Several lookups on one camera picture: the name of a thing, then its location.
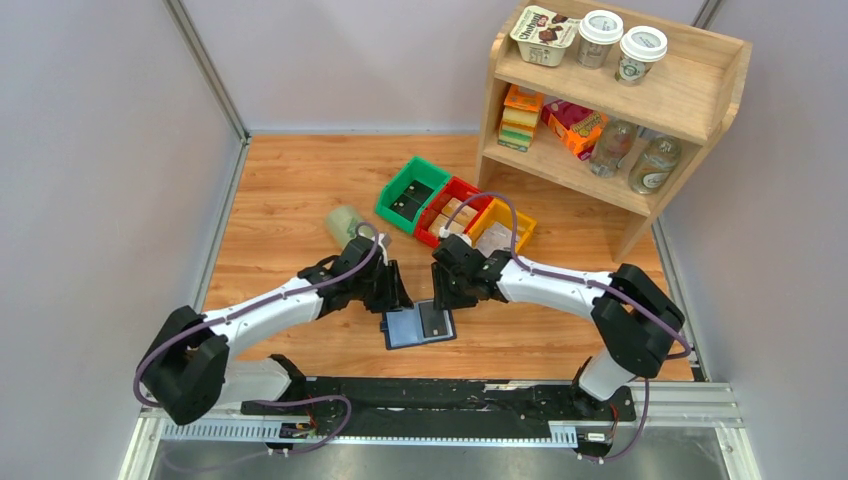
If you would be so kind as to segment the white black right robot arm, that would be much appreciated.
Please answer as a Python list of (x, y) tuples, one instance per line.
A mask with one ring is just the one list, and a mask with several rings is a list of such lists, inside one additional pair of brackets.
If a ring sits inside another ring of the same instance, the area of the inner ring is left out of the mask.
[(683, 344), (682, 310), (639, 267), (588, 272), (532, 261), (509, 249), (484, 255), (458, 235), (432, 253), (434, 302), (441, 309), (472, 308), (479, 302), (539, 305), (584, 318), (603, 341), (575, 377), (573, 410), (592, 419), (613, 394), (636, 377), (655, 378)]

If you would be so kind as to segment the green liquid plastic bottle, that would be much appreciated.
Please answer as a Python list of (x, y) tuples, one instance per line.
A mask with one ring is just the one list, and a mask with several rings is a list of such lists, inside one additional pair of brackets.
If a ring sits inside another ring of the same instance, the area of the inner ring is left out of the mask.
[(357, 226), (365, 218), (352, 205), (341, 205), (332, 210), (324, 219), (324, 225), (340, 250), (358, 236)]

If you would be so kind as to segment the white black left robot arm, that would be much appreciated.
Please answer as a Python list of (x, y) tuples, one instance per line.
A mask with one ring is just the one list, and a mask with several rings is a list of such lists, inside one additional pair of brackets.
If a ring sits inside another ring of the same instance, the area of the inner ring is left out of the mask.
[(371, 313), (412, 307), (397, 261), (377, 241), (358, 236), (338, 255), (299, 271), (283, 285), (240, 304), (199, 313), (172, 311), (137, 366), (133, 392), (190, 424), (219, 404), (265, 401), (285, 415), (299, 411), (304, 385), (275, 360), (232, 368), (244, 350), (293, 326), (359, 301)]

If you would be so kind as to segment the blue leather card holder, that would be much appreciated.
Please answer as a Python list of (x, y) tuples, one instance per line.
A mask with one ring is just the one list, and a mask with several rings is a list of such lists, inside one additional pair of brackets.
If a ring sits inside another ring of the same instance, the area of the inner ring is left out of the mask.
[(432, 343), (451, 341), (457, 338), (456, 328), (456, 337), (453, 339), (427, 342), (422, 338), (419, 305), (425, 302), (433, 303), (433, 299), (418, 301), (411, 309), (403, 309), (382, 314), (382, 320), (380, 322), (380, 331), (384, 335), (385, 348), (387, 350), (416, 347)]

